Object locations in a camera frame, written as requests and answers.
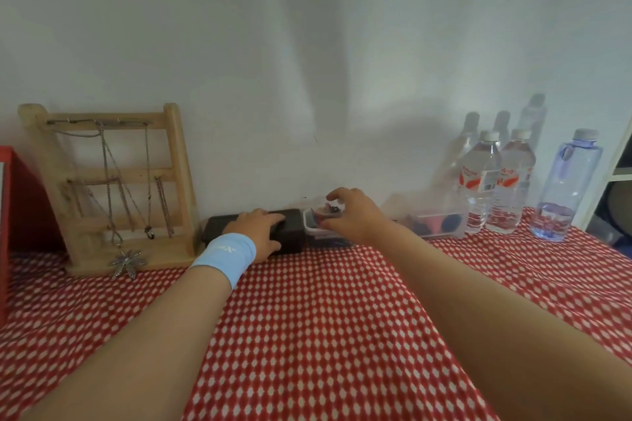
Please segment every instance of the patterned tablecloth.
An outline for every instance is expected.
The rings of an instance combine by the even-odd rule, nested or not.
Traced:
[[[632,262],[572,230],[521,226],[434,244],[632,364]],[[64,257],[14,259],[0,331],[0,419],[51,391],[183,272],[68,278]],[[494,420],[393,268],[365,247],[252,266],[228,300],[184,419]]]

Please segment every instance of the wooden jewelry stand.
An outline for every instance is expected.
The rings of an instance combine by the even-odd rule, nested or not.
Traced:
[[[66,243],[71,262],[67,267],[68,273],[75,276],[112,273],[115,269],[112,261],[121,255],[122,250],[143,250],[140,259],[146,262],[144,269],[183,267],[193,262],[203,245],[200,241],[200,218],[177,104],[167,103],[164,110],[157,113],[48,113],[42,105],[24,104],[20,105],[18,113],[31,140],[43,185]],[[76,167],[61,147],[58,133],[66,132],[71,135],[73,132],[97,129],[101,130],[101,134],[109,130],[145,130],[147,167],[120,170],[118,167],[116,170],[110,167],[110,173],[118,175],[124,184],[175,182],[179,210],[170,213],[170,217],[165,214],[163,219],[148,215],[150,219],[146,221],[140,211],[140,216],[128,211],[128,216],[113,216],[111,220],[106,213],[103,216],[85,216],[81,205],[88,206],[93,202],[88,196],[91,192],[89,187],[107,183],[108,190],[112,186],[113,193],[117,193],[115,182],[119,180],[118,177],[108,176],[107,169]],[[170,167],[149,167],[146,130],[166,130],[171,155]],[[72,184],[81,186],[71,189]],[[115,231],[112,230],[111,221],[118,231],[131,230],[134,227],[142,229],[142,223],[145,222],[151,228],[169,228],[169,224],[181,226],[182,234],[156,236],[155,239],[126,239],[122,240],[122,245],[116,247],[106,239],[106,233]]]

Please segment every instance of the bottle cap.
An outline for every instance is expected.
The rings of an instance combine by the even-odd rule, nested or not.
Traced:
[[[586,142],[596,142],[599,136],[599,130],[595,129],[577,129],[573,135],[573,140],[584,140]]]
[[[526,129],[511,130],[512,140],[528,140],[529,138],[531,138],[531,130],[526,130]]]
[[[481,142],[497,142],[500,134],[494,130],[481,130],[478,140]]]

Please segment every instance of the left hand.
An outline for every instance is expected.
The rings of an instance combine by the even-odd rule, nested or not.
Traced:
[[[254,263],[261,263],[275,251],[280,250],[280,243],[270,239],[270,228],[285,220],[281,213],[268,213],[257,208],[250,213],[242,212],[235,221],[226,225],[222,235],[242,234],[255,243],[257,255]]]

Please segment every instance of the black box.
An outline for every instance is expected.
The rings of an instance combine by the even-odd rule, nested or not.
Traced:
[[[279,251],[273,255],[285,255],[288,253],[300,253],[305,245],[305,231],[303,228],[303,214],[296,208],[291,210],[271,211],[270,213],[282,213],[285,220],[277,223],[270,229],[270,239],[281,244]],[[237,215],[220,215],[209,218],[204,232],[201,234],[201,241],[206,246],[219,235],[222,234],[226,225],[236,220]]]

